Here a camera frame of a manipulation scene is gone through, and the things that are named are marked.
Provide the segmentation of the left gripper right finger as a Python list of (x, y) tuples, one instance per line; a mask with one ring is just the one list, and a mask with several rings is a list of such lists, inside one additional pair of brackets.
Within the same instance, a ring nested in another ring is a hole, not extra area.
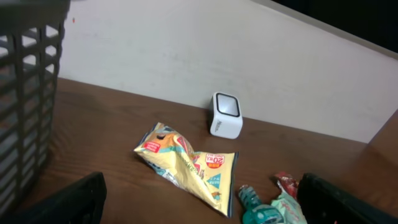
[(312, 173), (299, 182), (298, 202), (308, 223), (397, 224), (397, 218)]

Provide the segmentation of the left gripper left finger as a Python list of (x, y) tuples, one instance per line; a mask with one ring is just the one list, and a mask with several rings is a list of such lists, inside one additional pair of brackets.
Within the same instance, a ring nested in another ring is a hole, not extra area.
[(28, 209), (2, 218), (1, 224), (99, 224), (106, 195), (103, 173), (93, 172)]

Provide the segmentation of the mint green snack packet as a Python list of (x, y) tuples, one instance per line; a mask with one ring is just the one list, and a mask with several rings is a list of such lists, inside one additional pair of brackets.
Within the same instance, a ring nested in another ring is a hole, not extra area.
[(278, 209), (284, 219), (284, 224), (307, 224), (299, 203), (286, 192), (271, 202), (271, 205)]

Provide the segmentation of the orange chocolate bar wrapper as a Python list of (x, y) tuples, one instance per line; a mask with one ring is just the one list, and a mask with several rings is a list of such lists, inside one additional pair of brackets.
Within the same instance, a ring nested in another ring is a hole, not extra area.
[(274, 175), (280, 188), (297, 200), (299, 183), (288, 173), (279, 172)]

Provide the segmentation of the blue Listerine mouthwash bottle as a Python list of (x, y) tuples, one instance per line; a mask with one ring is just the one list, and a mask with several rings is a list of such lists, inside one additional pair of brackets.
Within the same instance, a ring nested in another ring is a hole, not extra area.
[(264, 204), (253, 187), (243, 185), (238, 190), (238, 197), (246, 209), (242, 217), (243, 224), (284, 223), (284, 218), (278, 209)]

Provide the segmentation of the yellow snack chip bag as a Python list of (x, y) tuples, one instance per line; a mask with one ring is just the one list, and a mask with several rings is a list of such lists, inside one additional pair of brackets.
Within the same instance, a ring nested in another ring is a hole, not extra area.
[(226, 217), (233, 212), (233, 171), (239, 154), (194, 151), (188, 140), (157, 123), (134, 152), (155, 172)]

